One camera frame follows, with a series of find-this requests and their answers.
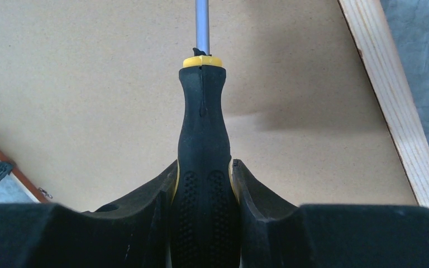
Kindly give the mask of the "red wooden picture frame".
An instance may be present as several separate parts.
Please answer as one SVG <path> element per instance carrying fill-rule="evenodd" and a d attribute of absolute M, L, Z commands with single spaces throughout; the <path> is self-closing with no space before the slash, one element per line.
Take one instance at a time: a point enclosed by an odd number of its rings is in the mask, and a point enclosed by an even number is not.
<path fill-rule="evenodd" d="M 231 153 L 294 204 L 429 207 L 429 148 L 379 1 L 210 1 Z M 0 1 L 0 158 L 95 210 L 177 156 L 193 1 Z"/>

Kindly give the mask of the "black yellow screwdriver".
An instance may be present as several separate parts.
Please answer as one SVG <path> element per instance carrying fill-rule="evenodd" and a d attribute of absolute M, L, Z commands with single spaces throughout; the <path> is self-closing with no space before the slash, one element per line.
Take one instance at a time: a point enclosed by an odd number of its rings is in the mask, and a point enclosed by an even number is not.
<path fill-rule="evenodd" d="M 195 14 L 194 55 L 179 71 L 185 108 L 169 220 L 171 264 L 239 267 L 240 207 L 221 106 L 226 70 L 209 50 L 208 2 L 196 1 Z"/>

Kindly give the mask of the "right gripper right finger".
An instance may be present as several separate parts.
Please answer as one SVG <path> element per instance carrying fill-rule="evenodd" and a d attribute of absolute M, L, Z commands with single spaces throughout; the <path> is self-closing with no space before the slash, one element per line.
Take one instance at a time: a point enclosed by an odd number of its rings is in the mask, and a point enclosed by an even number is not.
<path fill-rule="evenodd" d="M 233 162 L 243 267 L 429 267 L 429 208 L 289 203 Z"/>

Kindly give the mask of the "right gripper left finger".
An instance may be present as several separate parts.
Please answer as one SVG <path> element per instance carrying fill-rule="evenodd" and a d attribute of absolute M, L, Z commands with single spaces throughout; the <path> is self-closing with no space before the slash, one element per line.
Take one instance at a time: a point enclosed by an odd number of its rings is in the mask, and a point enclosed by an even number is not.
<path fill-rule="evenodd" d="M 172 163 L 94 212 L 0 204 L 0 267 L 164 267 L 177 171 Z"/>

